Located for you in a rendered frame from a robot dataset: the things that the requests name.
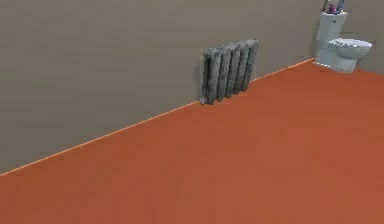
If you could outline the white toilet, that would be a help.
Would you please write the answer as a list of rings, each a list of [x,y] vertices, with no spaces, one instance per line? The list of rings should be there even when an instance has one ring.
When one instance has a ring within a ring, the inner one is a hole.
[[[320,14],[314,64],[341,73],[352,73],[357,61],[371,49],[370,42],[339,36],[348,13]]]

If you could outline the grey ribbed radiator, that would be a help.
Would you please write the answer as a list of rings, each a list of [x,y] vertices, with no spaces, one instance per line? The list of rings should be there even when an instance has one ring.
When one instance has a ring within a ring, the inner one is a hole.
[[[259,42],[256,39],[208,48],[201,57],[200,103],[213,105],[240,92],[250,83]]]

